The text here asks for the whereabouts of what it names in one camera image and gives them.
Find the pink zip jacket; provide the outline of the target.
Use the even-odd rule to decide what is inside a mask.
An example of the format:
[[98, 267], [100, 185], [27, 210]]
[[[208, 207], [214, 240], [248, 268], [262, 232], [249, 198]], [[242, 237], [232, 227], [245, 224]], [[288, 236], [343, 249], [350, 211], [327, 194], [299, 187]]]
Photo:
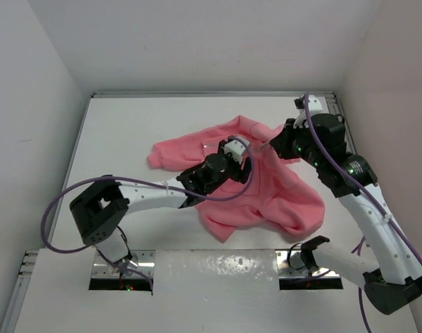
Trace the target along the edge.
[[225, 242], [237, 230], [269, 223], [286, 235], [304, 239], [324, 222], [325, 204], [319, 194], [268, 146], [282, 128], [237, 116], [211, 128], [153, 145], [148, 164], [153, 169], [179, 172], [215, 153], [220, 141], [241, 136], [251, 144], [255, 169], [252, 184], [231, 201], [206, 200], [196, 205], [204, 227]]

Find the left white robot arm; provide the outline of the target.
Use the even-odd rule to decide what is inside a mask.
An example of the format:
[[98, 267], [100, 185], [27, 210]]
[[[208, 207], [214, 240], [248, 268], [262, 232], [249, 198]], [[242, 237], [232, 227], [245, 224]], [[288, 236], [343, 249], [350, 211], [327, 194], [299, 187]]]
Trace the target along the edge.
[[251, 185], [254, 167], [250, 143], [243, 137], [229, 137], [203, 162], [170, 180], [100, 177], [71, 201], [69, 209], [83, 244], [93, 246], [115, 271], [131, 275], [138, 261], [119, 228], [125, 216], [159, 208], [184, 209], [204, 201], [224, 202], [226, 198], [218, 198], [215, 192], [228, 180], [244, 186], [230, 197], [235, 199]]

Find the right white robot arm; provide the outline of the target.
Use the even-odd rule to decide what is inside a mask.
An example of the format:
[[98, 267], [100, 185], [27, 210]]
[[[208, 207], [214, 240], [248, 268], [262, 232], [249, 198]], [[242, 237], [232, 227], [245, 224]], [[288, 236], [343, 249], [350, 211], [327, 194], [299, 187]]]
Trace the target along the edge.
[[342, 250], [327, 237], [301, 245], [300, 260], [307, 271], [331, 269], [361, 288], [370, 303], [390, 315], [422, 295], [422, 259], [405, 243], [369, 163], [349, 152], [344, 122], [331, 114], [309, 120], [287, 119], [270, 140], [279, 158], [301, 158], [315, 168], [318, 178], [357, 223], [375, 260]]

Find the metal base plate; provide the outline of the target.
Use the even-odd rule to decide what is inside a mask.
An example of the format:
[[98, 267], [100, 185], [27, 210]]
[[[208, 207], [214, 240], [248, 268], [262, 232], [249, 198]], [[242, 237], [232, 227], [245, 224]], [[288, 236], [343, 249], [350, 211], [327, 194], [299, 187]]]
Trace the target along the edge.
[[[117, 265], [119, 267], [130, 268], [152, 278], [155, 271], [155, 252], [132, 250], [131, 255], [131, 259], [124, 259], [117, 263]], [[119, 271], [116, 268], [112, 268], [99, 254], [96, 254], [91, 276], [99, 279], [118, 278]]]
[[327, 268], [311, 268], [304, 266], [299, 248], [276, 250], [276, 265], [281, 279], [306, 278], [339, 278], [340, 275]]

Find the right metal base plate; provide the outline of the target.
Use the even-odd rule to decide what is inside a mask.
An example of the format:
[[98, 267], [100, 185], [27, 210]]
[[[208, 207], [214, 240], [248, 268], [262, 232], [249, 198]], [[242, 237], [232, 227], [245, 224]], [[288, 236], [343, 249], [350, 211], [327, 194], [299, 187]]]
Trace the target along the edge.
[[276, 265], [281, 279], [306, 278], [339, 278], [340, 275], [327, 268], [311, 268], [304, 266], [299, 248], [276, 250]]

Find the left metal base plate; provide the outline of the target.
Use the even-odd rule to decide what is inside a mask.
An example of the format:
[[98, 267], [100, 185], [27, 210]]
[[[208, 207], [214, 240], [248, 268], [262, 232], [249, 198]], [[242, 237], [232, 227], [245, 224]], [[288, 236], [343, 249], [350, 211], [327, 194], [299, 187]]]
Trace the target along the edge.
[[[132, 250], [131, 255], [131, 259], [124, 259], [117, 263], [117, 265], [119, 267], [130, 268], [152, 278], [155, 271], [155, 252]], [[112, 268], [99, 254], [96, 254], [91, 276], [99, 279], [118, 278], [119, 271], [116, 268]]]

